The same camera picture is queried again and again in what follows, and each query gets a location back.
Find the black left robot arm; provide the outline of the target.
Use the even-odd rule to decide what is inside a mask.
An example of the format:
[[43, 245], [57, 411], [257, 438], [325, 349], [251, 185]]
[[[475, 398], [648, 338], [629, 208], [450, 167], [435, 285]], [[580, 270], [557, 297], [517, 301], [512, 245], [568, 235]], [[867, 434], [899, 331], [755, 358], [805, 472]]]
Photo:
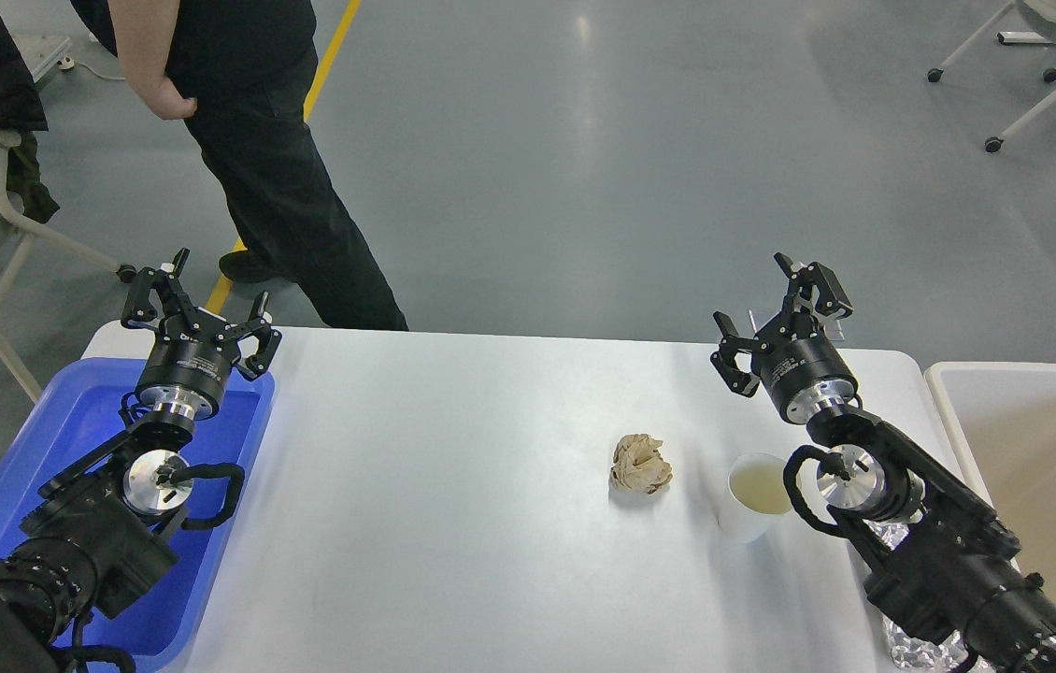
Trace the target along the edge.
[[191, 464], [182, 449], [196, 423], [216, 416], [233, 372], [256, 380], [283, 336], [270, 295], [241, 322], [191, 302], [172, 263], [136, 273], [122, 328], [148, 329], [153, 345], [121, 400], [122, 430], [38, 489], [20, 525], [25, 540], [0, 558], [0, 672], [84, 672], [91, 662], [134, 672], [114, 646], [84, 644], [98, 610], [119, 616], [178, 563], [177, 531], [212, 531], [235, 515], [247, 481], [237, 463]]

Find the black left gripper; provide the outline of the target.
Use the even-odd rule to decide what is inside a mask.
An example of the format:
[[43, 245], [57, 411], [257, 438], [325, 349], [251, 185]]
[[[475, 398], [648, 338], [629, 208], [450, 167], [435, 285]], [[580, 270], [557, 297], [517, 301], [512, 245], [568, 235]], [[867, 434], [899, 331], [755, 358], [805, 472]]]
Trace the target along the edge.
[[136, 384], [136, 399], [155, 410], [172, 406], [182, 416], [203, 420], [220, 410], [232, 370], [245, 380], [270, 371], [283, 334], [268, 312], [268, 291], [256, 295], [242, 322], [205, 316], [180, 282], [188, 255], [190, 249], [181, 248], [161, 268], [136, 272], [121, 325], [156, 334]]

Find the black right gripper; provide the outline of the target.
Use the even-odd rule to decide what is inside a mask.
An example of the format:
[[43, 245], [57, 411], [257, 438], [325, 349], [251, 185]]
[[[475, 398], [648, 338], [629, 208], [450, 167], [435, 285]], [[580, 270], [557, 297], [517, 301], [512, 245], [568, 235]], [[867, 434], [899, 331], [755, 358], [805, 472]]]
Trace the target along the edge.
[[[781, 253], [773, 260], [788, 278], [778, 315], [744, 337], [724, 312], [713, 311], [721, 339], [710, 362], [730, 392], [750, 398], [762, 384], [784, 422], [806, 425], [819, 410], [856, 401], [857, 380], [818, 320], [847, 319], [854, 306], [827, 265], [803, 265]], [[738, 364], [741, 353], [756, 354], [756, 375]]]

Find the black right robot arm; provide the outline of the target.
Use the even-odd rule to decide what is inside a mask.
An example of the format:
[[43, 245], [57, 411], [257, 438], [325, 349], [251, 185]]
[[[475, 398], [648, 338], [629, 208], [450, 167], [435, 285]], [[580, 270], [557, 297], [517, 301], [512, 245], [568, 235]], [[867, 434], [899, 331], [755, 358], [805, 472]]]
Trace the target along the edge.
[[742, 336], [724, 312], [711, 363], [730, 391], [763, 388], [784, 422], [810, 443], [786, 461], [793, 510], [815, 531], [845, 539], [869, 567], [871, 605], [908, 637], [941, 646], [959, 636], [960, 672], [1056, 672], [1056, 605], [1042, 578], [1012, 559], [1022, 546], [989, 503], [890, 422], [863, 408], [860, 384], [824, 320], [852, 314], [827, 265], [775, 261], [781, 307]]

